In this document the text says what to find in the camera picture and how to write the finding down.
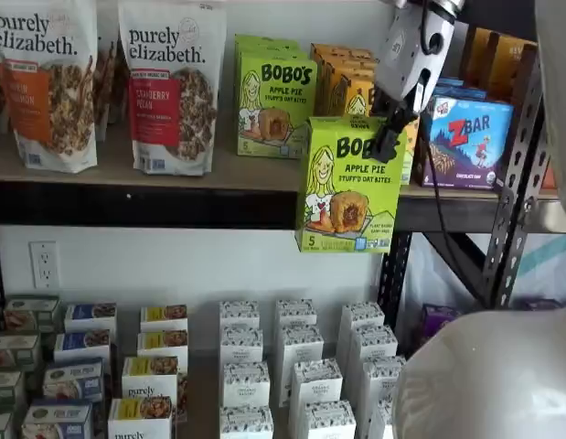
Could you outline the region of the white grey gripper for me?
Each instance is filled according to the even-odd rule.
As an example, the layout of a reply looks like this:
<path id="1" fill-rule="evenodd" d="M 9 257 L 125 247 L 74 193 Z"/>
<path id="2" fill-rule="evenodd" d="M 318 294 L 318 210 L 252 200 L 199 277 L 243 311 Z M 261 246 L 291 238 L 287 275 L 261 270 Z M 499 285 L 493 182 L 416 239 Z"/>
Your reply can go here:
<path id="1" fill-rule="evenodd" d="M 456 2 L 396 2 L 396 16 L 380 47 L 371 115 L 385 117 L 376 159 L 393 159 L 399 136 L 426 108 L 454 34 Z"/>

